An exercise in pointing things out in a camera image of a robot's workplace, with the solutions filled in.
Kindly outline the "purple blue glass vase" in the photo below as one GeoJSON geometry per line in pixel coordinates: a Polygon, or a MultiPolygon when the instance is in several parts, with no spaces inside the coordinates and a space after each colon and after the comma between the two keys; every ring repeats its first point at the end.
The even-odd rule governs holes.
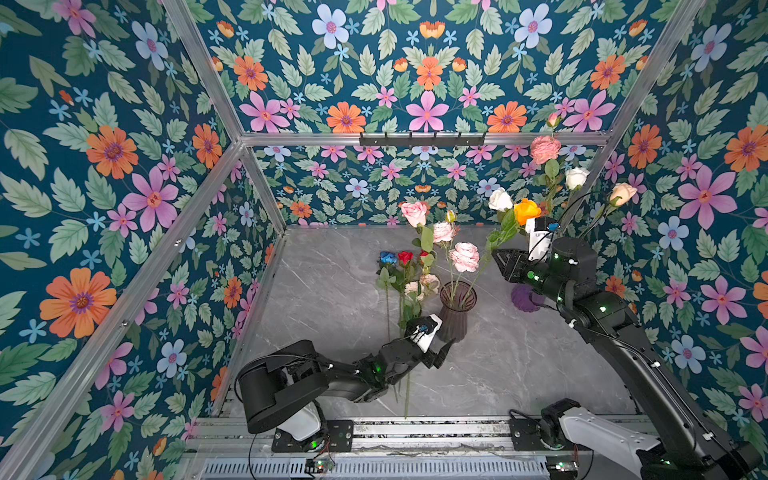
{"type": "Polygon", "coordinates": [[[532,287],[527,284],[517,284],[510,294],[513,306],[521,312],[533,313],[539,311],[544,300],[536,294],[532,287]]]}

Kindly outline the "yellow orange rose stem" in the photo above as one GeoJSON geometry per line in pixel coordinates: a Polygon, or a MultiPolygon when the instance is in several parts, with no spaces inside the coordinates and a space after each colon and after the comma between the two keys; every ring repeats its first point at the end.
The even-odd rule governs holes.
{"type": "Polygon", "coordinates": [[[535,202],[523,199],[518,203],[514,203],[512,210],[505,213],[496,213],[500,219],[500,226],[492,230],[486,237],[483,253],[480,253],[478,249],[480,253],[480,266],[478,270],[482,270],[488,265],[491,260],[491,253],[494,250],[499,249],[504,243],[512,240],[525,229],[525,223],[528,219],[540,217],[542,210],[535,202]]]}

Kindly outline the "large pink rose stem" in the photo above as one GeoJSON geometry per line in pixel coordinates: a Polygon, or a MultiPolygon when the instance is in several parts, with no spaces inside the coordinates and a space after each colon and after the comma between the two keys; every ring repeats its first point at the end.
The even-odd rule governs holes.
{"type": "Polygon", "coordinates": [[[451,287],[451,300],[455,307],[463,307],[469,287],[462,286],[462,278],[466,273],[475,273],[480,266],[478,247],[470,242],[455,243],[448,252],[448,258],[453,271],[457,274],[451,287]]]}

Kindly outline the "dark mauve glass vase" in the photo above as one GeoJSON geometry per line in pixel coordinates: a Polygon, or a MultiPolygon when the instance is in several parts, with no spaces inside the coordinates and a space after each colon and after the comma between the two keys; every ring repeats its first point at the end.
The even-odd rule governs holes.
{"type": "Polygon", "coordinates": [[[465,281],[452,281],[441,288],[440,301],[438,317],[442,325],[438,337],[445,343],[461,342],[468,332],[469,312],[477,304],[474,288],[465,281]]]}

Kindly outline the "artificial flower bunch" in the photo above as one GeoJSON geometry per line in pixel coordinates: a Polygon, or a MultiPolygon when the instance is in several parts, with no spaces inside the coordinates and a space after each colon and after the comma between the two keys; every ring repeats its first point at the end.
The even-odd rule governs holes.
{"type": "Polygon", "coordinates": [[[424,311],[424,303],[438,293],[440,280],[420,265],[412,251],[380,254],[376,286],[385,294],[388,341],[380,354],[386,385],[403,401],[409,417],[413,396],[412,375],[440,362],[432,344],[442,321],[424,311]]]}

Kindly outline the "small white bud stem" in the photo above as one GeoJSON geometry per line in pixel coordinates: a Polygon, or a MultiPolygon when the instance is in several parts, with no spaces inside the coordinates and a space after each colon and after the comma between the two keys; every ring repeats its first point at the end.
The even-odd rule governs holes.
{"type": "Polygon", "coordinates": [[[581,198],[589,174],[585,168],[574,167],[559,176],[553,200],[556,219],[561,219],[572,204],[581,198]]]}

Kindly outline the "pink rose spray stem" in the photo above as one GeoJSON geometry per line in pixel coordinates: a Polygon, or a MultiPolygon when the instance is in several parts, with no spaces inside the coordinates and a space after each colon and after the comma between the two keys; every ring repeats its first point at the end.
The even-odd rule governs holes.
{"type": "Polygon", "coordinates": [[[438,293],[440,280],[431,273],[431,267],[437,258],[435,247],[448,247],[458,233],[452,212],[446,214],[444,221],[430,225],[427,220],[429,209],[428,203],[424,201],[405,202],[400,205],[401,214],[418,234],[416,243],[420,248],[421,273],[416,280],[408,281],[405,286],[405,293],[417,301],[423,301],[438,293]]]}

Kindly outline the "pink carnation stem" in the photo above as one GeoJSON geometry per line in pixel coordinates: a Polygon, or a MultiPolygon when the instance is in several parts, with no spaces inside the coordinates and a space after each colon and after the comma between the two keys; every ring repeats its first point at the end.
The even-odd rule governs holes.
{"type": "Polygon", "coordinates": [[[558,156],[562,144],[555,134],[560,123],[561,116],[559,113],[550,114],[546,121],[549,133],[536,137],[531,143],[532,159],[536,165],[544,169],[543,182],[547,188],[547,193],[540,208],[548,213],[552,213],[554,210],[553,200],[558,190],[557,182],[560,173],[558,156]]]}

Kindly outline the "cream white rose stem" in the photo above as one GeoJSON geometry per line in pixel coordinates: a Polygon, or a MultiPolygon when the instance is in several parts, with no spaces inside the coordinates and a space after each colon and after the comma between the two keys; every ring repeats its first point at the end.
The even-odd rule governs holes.
{"type": "Polygon", "coordinates": [[[588,224],[579,238],[584,238],[593,230],[599,222],[610,213],[618,210],[621,206],[628,203],[637,193],[637,188],[629,183],[617,183],[614,185],[607,202],[598,210],[596,217],[588,224]]]}

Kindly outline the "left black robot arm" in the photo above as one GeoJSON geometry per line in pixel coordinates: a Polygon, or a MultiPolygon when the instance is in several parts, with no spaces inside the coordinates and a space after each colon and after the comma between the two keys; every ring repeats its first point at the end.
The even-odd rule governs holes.
{"type": "Polygon", "coordinates": [[[417,366],[440,368],[453,344],[449,341],[434,352],[409,337],[399,338],[375,355],[346,364],[321,355],[310,340],[295,342],[247,363],[238,372],[238,399],[248,431],[274,429],[321,396],[370,403],[417,366]]]}

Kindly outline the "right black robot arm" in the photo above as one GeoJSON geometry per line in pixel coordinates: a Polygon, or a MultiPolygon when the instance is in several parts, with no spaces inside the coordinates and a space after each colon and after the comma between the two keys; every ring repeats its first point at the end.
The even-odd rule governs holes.
{"type": "Polygon", "coordinates": [[[527,284],[621,377],[656,436],[631,431],[574,403],[558,403],[562,437],[641,479],[745,479],[763,463],[701,410],[653,350],[639,320],[617,294],[597,286],[597,254],[577,238],[556,239],[546,254],[497,249],[503,278],[527,284]]]}

